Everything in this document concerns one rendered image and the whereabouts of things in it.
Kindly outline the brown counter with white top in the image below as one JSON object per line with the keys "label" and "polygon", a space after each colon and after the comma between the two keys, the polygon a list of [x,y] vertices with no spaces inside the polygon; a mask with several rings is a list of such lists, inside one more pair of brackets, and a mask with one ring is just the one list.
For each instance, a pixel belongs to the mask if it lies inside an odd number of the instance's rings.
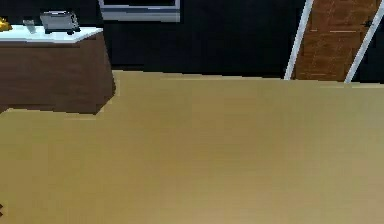
{"label": "brown counter with white top", "polygon": [[103,30],[72,35],[30,33],[22,25],[0,32],[0,113],[9,108],[97,114],[116,85]]}

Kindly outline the brown wooden door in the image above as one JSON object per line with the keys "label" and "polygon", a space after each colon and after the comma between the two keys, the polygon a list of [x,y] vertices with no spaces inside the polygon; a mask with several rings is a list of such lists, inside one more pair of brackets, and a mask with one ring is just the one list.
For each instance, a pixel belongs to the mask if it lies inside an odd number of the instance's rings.
{"label": "brown wooden door", "polygon": [[383,18],[384,0],[305,0],[283,78],[351,82]]}

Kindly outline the silver toaster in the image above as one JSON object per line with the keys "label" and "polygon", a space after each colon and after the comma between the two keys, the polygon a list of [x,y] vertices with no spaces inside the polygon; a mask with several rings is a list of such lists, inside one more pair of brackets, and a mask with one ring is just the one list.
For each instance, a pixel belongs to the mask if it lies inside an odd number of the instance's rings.
{"label": "silver toaster", "polygon": [[65,32],[72,35],[80,32],[77,16],[73,11],[46,11],[40,14],[40,20],[46,34]]}

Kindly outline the grey glass cup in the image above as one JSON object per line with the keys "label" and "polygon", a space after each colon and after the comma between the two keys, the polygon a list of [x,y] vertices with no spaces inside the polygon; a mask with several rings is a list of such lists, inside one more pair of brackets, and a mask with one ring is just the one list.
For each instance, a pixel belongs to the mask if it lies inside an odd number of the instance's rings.
{"label": "grey glass cup", "polygon": [[31,34],[36,32],[35,22],[33,20],[24,20],[23,24]]}

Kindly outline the yellow bananas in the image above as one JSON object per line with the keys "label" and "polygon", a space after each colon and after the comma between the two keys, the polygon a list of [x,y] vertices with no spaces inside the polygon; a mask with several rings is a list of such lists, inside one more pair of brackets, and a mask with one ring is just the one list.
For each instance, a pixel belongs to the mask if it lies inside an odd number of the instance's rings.
{"label": "yellow bananas", "polygon": [[0,17],[0,32],[12,30],[11,24],[5,19]]}

